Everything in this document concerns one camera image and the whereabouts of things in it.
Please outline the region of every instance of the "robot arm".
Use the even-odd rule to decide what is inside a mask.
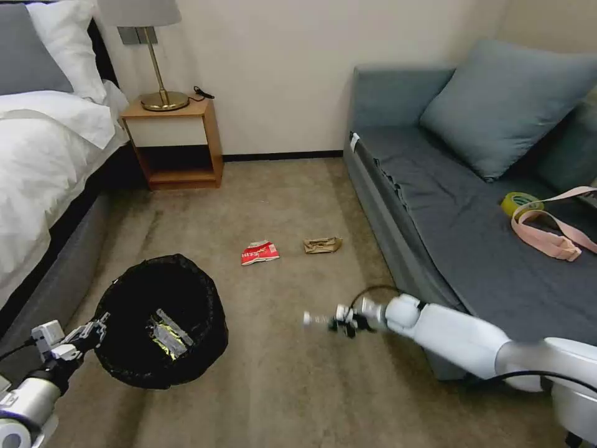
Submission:
[[[58,426],[54,405],[68,389],[68,380],[83,364],[85,353],[106,335],[108,314],[64,336],[57,320],[31,331],[43,365],[0,399],[0,446],[41,448]]]
[[[311,321],[306,313],[304,322]],[[338,305],[330,328],[344,327],[354,337],[370,324],[410,338],[484,380],[513,374],[504,381],[514,388],[550,391],[556,417],[569,431],[569,446],[580,446],[582,439],[597,443],[597,347],[560,338],[517,343],[489,322],[408,294],[386,306],[365,297],[355,309]]]

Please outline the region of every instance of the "beige carpet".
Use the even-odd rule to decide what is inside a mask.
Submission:
[[[333,235],[345,239],[339,252],[303,253],[302,238]],[[246,245],[266,238],[281,259],[241,267]],[[219,190],[116,197],[77,321],[127,267],[176,252],[215,280],[228,349],[167,391],[122,385],[89,354],[50,447],[562,446],[545,397],[438,383],[421,349],[396,335],[302,328],[304,310],[331,314],[391,281],[341,159],[230,163]]]

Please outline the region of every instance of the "pink strap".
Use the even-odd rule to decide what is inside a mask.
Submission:
[[[516,234],[520,237],[522,241],[553,258],[565,259],[568,261],[576,260],[578,256],[582,253],[582,251],[577,246],[575,246],[574,243],[579,244],[586,249],[589,249],[591,252],[597,253],[597,244],[592,242],[588,236],[586,236],[579,229],[560,221],[551,213],[547,213],[543,210],[529,210],[527,212],[524,212],[518,218],[518,222],[516,220],[516,216],[518,216],[518,213],[520,213],[523,209],[527,208],[532,204],[538,202],[549,202],[560,199],[566,199],[569,197],[578,196],[593,191],[597,191],[597,188],[575,187],[571,190],[568,190],[565,193],[551,197],[549,199],[537,200],[521,205],[516,209],[516,211],[512,215],[512,229],[516,232]],[[539,230],[524,223],[527,219],[539,215],[550,217],[557,224],[557,226],[565,236],[556,235],[551,232]]]

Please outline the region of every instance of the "nightstand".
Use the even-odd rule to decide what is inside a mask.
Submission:
[[[151,112],[137,98],[121,118],[151,190],[220,186],[222,148],[210,99]]]

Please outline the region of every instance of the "sofa seat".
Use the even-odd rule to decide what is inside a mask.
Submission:
[[[359,135],[356,156],[409,248],[451,289],[422,299],[464,306],[516,340],[597,345],[597,254],[584,250],[573,263],[549,258],[514,234],[499,206],[511,191],[545,198],[554,195],[549,187],[528,173],[486,183],[417,126],[367,127]],[[597,240],[597,210],[577,200],[548,209]]]

